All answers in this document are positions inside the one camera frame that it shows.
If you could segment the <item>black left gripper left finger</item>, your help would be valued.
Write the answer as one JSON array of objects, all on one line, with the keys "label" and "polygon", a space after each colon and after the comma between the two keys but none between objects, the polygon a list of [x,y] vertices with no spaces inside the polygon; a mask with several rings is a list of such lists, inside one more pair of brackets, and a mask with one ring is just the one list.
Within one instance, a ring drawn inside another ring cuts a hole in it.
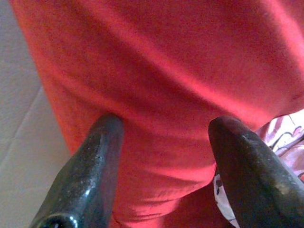
[{"label": "black left gripper left finger", "polygon": [[29,228],[109,228],[123,135],[120,118],[101,116],[55,177]]}]

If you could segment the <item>pink cartoon blanket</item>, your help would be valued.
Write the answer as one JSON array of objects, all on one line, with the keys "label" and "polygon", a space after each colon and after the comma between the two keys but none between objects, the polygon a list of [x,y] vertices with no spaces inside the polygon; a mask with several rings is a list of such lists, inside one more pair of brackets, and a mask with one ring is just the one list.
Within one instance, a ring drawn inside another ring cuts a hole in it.
[{"label": "pink cartoon blanket", "polygon": [[[304,183],[304,111],[275,118],[255,133]],[[214,176],[213,187],[218,209],[233,228],[240,228],[219,171]]]}]

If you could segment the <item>red fleece blanket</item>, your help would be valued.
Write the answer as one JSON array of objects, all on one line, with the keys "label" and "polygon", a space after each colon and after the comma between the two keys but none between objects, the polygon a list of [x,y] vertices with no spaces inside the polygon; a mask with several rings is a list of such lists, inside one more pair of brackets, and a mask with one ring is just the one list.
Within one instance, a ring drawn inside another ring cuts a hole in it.
[{"label": "red fleece blanket", "polygon": [[123,119],[110,228],[230,228],[209,122],[304,109],[304,0],[9,0],[69,150]]}]

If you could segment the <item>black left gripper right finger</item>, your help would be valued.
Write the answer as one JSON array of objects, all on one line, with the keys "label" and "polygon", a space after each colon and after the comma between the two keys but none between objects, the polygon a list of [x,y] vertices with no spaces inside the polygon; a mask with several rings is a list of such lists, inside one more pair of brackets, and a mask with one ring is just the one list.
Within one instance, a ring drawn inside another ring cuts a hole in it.
[{"label": "black left gripper right finger", "polygon": [[304,228],[304,182],[257,134],[229,116],[212,120],[208,133],[240,228]]}]

